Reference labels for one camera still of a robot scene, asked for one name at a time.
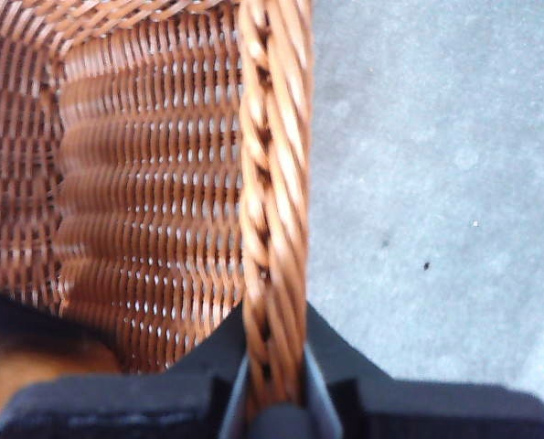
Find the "concrete floor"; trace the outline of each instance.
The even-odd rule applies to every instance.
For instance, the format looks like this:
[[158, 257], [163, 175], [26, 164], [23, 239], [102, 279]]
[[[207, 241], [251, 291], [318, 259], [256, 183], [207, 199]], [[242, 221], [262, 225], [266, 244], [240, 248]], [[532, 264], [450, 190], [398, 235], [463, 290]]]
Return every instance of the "concrete floor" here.
[[315, 45], [312, 303], [395, 377], [544, 399], [544, 1], [317, 0]]

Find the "wicker basket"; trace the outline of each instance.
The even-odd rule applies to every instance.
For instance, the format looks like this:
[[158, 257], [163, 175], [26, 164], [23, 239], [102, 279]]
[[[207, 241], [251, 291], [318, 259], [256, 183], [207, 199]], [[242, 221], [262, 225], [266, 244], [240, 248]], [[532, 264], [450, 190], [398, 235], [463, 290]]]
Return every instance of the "wicker basket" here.
[[167, 368], [243, 298], [298, 401], [308, 0], [0, 0], [0, 291]]

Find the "brown wicker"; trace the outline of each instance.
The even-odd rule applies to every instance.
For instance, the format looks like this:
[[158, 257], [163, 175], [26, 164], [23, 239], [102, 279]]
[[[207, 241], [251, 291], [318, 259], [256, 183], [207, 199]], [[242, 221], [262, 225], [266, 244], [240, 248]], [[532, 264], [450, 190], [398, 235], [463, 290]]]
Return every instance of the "brown wicker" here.
[[0, 0], [0, 291], [167, 368], [240, 299], [300, 399], [309, 0]]

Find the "rattan weave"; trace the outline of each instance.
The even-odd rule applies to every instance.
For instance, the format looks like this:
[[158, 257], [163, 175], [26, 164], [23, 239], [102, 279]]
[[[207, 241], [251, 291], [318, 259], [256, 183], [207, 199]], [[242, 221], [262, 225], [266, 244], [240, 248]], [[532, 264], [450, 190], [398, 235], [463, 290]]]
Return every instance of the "rattan weave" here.
[[299, 401], [308, 0], [0, 0], [0, 291], [170, 366], [241, 298]]

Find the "twisted rattan handle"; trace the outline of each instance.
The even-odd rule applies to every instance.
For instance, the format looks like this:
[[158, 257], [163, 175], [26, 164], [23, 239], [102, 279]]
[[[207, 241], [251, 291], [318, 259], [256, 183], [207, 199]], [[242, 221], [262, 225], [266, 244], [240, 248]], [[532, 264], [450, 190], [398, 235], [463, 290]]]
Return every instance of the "twisted rattan handle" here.
[[240, 224], [252, 410], [301, 400], [311, 28], [310, 0], [240, 4]]

